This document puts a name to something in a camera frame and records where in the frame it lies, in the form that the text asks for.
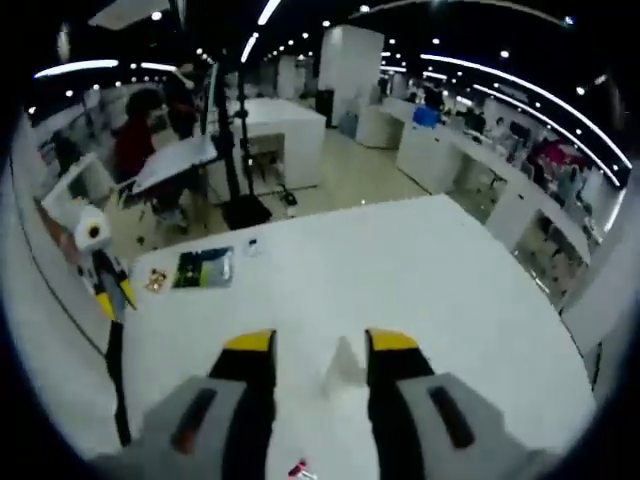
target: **ceiling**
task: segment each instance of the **ceiling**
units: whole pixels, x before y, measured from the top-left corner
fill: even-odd
[[[39,48],[30,58],[32,73],[59,63],[55,34],[63,19],[70,29],[71,61],[113,58],[120,61],[120,66],[33,81],[28,98],[34,104],[52,97],[60,98],[61,102],[72,102],[73,99],[64,97],[69,88],[81,91],[94,83],[130,81],[133,76],[128,68],[130,63],[147,61],[176,65],[191,61],[196,67],[205,68],[206,62],[196,55],[197,48],[203,48],[214,59],[226,51],[228,57],[239,64],[242,50],[253,32],[260,36],[247,60],[248,69],[257,67],[281,45],[286,47],[284,53],[297,56],[314,52],[318,59],[324,31],[322,22],[328,20],[332,26],[349,23],[381,32],[387,40],[395,39],[394,45],[385,44],[385,50],[392,53],[385,59],[387,65],[402,66],[402,62],[406,62],[408,72],[418,77],[428,66],[445,74],[460,70],[420,58],[420,54],[428,53],[496,68],[558,96],[593,120],[617,143],[627,141],[612,124],[610,82],[609,85],[593,86],[593,81],[604,73],[609,78],[615,76],[616,82],[622,85],[629,74],[625,70],[628,62],[620,62],[620,53],[614,48],[617,46],[614,40],[619,41],[619,31],[624,31],[625,22],[629,20],[617,16],[612,8],[591,11],[585,2],[576,0],[517,1],[516,5],[535,9],[558,19],[559,23],[566,15],[571,15],[575,24],[566,26],[496,5],[500,2],[493,0],[409,3],[380,11],[375,11],[375,7],[389,4],[390,0],[369,0],[367,5],[373,11],[358,15],[362,2],[282,0],[264,26],[258,26],[257,21],[267,0],[85,0],[60,1],[57,6],[43,3],[47,9],[44,18],[54,26],[49,23],[46,28],[38,26],[37,38],[41,45],[38,44]],[[177,5],[182,4],[185,5],[184,22],[177,13]],[[149,15],[161,5],[167,5],[167,8],[162,10],[159,21],[153,21]],[[309,38],[303,39],[302,33],[308,33]],[[440,39],[439,45],[432,43],[434,37]],[[289,40],[294,40],[291,47],[286,43]],[[510,52],[506,60],[499,55],[503,49]],[[395,58],[397,54],[401,55],[400,59]],[[472,70],[465,71],[463,78],[456,88],[466,88],[476,81],[485,82],[488,87],[492,84],[487,75]],[[576,87],[579,85],[592,88],[586,95],[578,96]],[[627,105],[633,105],[635,88],[623,91],[627,94]],[[575,128],[575,118],[566,111],[549,101],[540,102],[550,118]],[[594,151],[599,149],[596,142]],[[609,155],[610,152],[604,150],[602,154]]]

